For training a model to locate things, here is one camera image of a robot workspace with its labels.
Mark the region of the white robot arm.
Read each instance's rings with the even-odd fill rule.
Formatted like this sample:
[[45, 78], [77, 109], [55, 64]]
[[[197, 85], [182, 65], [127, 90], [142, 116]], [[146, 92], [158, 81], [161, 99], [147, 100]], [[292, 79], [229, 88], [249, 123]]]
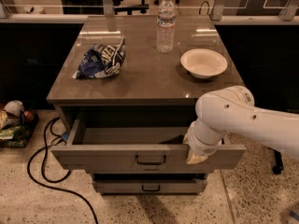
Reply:
[[299, 160], [299, 115], [256, 107], [243, 86], [203, 94], [196, 102], [197, 119], [184, 137], [186, 162], [198, 164], [216, 153], [221, 139], [236, 133]]

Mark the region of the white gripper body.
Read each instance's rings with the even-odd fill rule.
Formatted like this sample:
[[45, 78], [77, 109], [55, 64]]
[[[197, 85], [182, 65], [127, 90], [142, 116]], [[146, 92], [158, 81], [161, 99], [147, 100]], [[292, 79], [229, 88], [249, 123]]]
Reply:
[[210, 156], [217, 151], [226, 134], [227, 132], [212, 129], [197, 119], [187, 131], [187, 144], [196, 155]]

